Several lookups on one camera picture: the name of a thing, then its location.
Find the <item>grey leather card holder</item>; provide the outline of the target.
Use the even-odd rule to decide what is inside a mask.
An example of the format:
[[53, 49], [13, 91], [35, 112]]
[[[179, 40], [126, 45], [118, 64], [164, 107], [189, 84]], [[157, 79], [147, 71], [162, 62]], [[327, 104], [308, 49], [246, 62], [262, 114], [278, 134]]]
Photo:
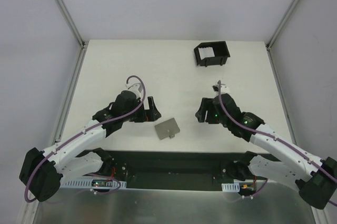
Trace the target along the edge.
[[180, 128], [175, 118], [170, 118], [154, 126], [159, 140], [165, 138], [174, 138], [176, 134], [180, 133]]

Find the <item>black plastic card box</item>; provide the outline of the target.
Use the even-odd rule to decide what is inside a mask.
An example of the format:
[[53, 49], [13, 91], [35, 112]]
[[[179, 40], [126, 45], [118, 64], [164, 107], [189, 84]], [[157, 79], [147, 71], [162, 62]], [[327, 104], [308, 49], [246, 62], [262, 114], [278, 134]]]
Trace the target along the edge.
[[194, 48], [196, 64], [198, 66], [223, 66], [230, 58], [226, 41], [203, 42]]

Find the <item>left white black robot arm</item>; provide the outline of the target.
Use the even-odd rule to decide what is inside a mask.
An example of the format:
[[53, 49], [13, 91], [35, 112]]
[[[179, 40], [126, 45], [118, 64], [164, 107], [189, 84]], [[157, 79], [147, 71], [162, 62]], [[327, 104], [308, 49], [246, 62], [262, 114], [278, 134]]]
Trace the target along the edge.
[[25, 201], [46, 201], [59, 190], [61, 184], [83, 175], [93, 174], [113, 179], [116, 165], [106, 150], [96, 148], [84, 156], [80, 156], [80, 153], [120, 130], [125, 122], [158, 120], [161, 114], [154, 98], [149, 96], [147, 101], [149, 108], [145, 109], [144, 101], [134, 94], [119, 94], [114, 102], [96, 112], [88, 124], [70, 139], [44, 150], [29, 150], [19, 174], [20, 181], [25, 185]]

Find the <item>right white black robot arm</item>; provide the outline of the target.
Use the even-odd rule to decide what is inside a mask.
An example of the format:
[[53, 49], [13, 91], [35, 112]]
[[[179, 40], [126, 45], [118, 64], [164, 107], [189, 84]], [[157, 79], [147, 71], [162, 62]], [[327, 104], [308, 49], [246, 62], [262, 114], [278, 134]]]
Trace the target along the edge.
[[323, 159], [287, 142], [263, 119], [251, 112], [241, 111], [229, 94], [202, 98], [195, 116], [200, 123], [221, 124], [235, 137], [277, 158], [277, 161], [270, 161], [247, 151], [227, 169], [234, 179], [245, 180], [256, 176], [274, 180], [293, 189], [307, 204], [320, 210], [332, 203], [331, 198], [336, 192], [335, 159]]

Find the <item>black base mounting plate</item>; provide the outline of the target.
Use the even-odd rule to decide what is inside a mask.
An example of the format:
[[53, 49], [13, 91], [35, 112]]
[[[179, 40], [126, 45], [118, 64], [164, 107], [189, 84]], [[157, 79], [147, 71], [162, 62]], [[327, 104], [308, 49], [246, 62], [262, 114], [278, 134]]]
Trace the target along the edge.
[[[124, 169], [108, 180], [126, 181], [128, 189], [219, 191], [221, 184], [238, 180], [228, 176], [219, 165], [239, 161], [244, 156], [241, 153], [106, 151], [117, 168]], [[277, 161], [270, 154], [261, 156]]]

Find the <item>left aluminium frame post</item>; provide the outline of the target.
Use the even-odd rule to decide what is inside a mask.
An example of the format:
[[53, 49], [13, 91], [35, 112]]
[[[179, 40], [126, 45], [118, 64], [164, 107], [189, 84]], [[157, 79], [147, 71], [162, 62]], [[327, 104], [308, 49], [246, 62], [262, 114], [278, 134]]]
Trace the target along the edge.
[[76, 42], [78, 43], [80, 48], [84, 48], [86, 46], [86, 41], [82, 38], [82, 35], [80, 34], [78, 28], [76, 27], [76, 24], [64, 2], [64, 0], [54, 0], [61, 15], [63, 16], [65, 23], [69, 27], [72, 35], [74, 36]]

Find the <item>aluminium frame post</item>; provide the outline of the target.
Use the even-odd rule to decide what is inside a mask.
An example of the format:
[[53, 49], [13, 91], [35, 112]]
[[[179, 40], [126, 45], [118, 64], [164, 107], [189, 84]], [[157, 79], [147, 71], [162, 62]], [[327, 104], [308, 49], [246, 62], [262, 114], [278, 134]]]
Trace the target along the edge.
[[285, 28], [287, 22], [292, 17], [293, 13], [295, 12], [296, 8], [298, 7], [301, 0], [291, 0], [289, 6], [287, 7], [285, 13], [283, 14], [280, 22], [278, 23], [275, 31], [273, 32], [271, 38], [268, 40], [266, 45], [266, 50], [270, 51], [273, 45], [275, 44], [277, 38], [281, 34], [282, 30]]
[[76, 27], [76, 24], [64, 2], [64, 0], [54, 0], [61, 15], [63, 16], [65, 23], [69, 27], [72, 35], [74, 36], [76, 42], [78, 43], [80, 48], [84, 48], [86, 46], [86, 41], [82, 38], [82, 35], [80, 34], [78, 28]]

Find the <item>right aluminium frame post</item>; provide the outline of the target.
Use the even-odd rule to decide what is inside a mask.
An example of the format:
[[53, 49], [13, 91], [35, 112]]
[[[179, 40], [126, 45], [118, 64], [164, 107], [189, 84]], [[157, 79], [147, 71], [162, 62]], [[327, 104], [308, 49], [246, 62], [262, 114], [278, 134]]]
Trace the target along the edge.
[[266, 50], [270, 51], [273, 45], [275, 44], [277, 38], [281, 34], [282, 30], [285, 28], [287, 22], [292, 17], [293, 13], [295, 12], [296, 8], [298, 7], [301, 0], [291, 0], [289, 6], [287, 7], [285, 13], [283, 14], [280, 22], [278, 23], [275, 31], [273, 32], [271, 38], [268, 40], [266, 45]]

